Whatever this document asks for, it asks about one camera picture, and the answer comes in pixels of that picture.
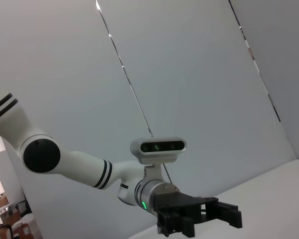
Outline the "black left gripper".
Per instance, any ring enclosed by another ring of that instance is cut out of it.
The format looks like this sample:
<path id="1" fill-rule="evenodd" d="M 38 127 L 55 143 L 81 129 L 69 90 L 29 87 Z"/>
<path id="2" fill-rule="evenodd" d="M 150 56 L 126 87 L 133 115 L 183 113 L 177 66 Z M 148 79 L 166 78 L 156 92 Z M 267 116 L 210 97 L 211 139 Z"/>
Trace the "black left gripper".
<path id="1" fill-rule="evenodd" d="M 175 186 L 160 183 L 151 192 L 152 209 L 157 217 L 157 232 L 164 236 L 182 233 L 195 237 L 195 224 L 214 219 L 242 228 L 238 206 L 219 202 L 216 198 L 200 198 L 184 194 Z"/>

